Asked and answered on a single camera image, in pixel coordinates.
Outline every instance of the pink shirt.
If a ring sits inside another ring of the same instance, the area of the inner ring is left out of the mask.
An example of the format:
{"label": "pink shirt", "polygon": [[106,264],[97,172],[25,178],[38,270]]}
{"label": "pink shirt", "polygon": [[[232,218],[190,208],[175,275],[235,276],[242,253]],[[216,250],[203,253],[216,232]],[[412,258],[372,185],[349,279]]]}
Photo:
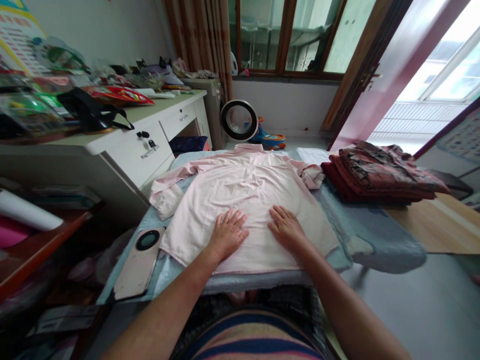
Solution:
{"label": "pink shirt", "polygon": [[[176,182],[197,177],[183,195]],[[167,172],[155,180],[150,203],[162,219],[174,213],[160,248],[188,266],[208,244],[215,220],[228,209],[248,214],[250,231],[240,248],[214,274],[258,274],[298,270],[300,265],[273,237],[269,209],[280,204],[298,218],[306,236],[326,256],[339,245],[337,237],[309,189],[318,189],[324,175],[316,164],[292,160],[262,145],[238,144]]]}

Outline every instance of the window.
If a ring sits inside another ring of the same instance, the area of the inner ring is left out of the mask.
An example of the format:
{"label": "window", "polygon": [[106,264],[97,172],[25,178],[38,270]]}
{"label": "window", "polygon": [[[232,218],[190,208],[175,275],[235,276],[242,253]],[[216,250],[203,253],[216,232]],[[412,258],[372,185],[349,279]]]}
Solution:
{"label": "window", "polygon": [[480,93],[480,0],[471,0],[397,101],[470,103]]}
{"label": "window", "polygon": [[375,0],[229,0],[230,46],[239,71],[338,80]]}

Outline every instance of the striped shirt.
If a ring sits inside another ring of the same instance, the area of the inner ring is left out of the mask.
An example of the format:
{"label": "striped shirt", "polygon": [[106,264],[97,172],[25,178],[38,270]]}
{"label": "striped shirt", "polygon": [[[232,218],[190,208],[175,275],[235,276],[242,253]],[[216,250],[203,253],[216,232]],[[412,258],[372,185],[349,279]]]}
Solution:
{"label": "striped shirt", "polygon": [[267,310],[239,310],[204,331],[179,359],[322,359],[292,322]]}

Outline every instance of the red folded clothing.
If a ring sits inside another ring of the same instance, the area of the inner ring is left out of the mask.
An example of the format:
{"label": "red folded clothing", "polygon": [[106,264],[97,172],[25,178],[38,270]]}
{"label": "red folded clothing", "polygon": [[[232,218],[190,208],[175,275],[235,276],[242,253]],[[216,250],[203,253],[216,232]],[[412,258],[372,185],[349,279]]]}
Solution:
{"label": "red folded clothing", "polygon": [[404,188],[404,189],[370,189],[365,188],[360,184],[356,179],[354,179],[352,173],[348,170],[345,163],[342,161],[338,155],[330,155],[330,160],[335,166],[336,170],[340,174],[343,181],[348,185],[348,187],[358,196],[382,196],[382,197],[392,197],[392,198],[412,198],[412,199],[435,199],[436,195],[432,191],[418,190],[415,188]]}
{"label": "red folded clothing", "polygon": [[360,141],[355,147],[339,150],[338,154],[352,179],[365,190],[450,194],[440,179],[418,168],[415,159],[398,145],[375,146]]}
{"label": "red folded clothing", "polygon": [[407,204],[407,203],[416,203],[422,199],[419,197],[409,197],[409,196],[388,196],[381,193],[375,193],[374,195],[358,195],[356,194],[344,181],[344,178],[337,171],[335,165],[331,162],[323,162],[321,165],[323,173],[331,181],[335,189],[338,191],[342,200],[348,203],[366,203],[366,202],[377,202],[377,203],[390,203],[390,204]]}

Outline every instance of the curtain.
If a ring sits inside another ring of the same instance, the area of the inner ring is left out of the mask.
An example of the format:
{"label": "curtain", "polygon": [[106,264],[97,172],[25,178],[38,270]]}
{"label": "curtain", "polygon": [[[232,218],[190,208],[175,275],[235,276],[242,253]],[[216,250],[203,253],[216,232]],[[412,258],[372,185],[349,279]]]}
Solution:
{"label": "curtain", "polygon": [[233,99],[228,0],[165,0],[176,54],[190,71],[218,74],[225,102]]}

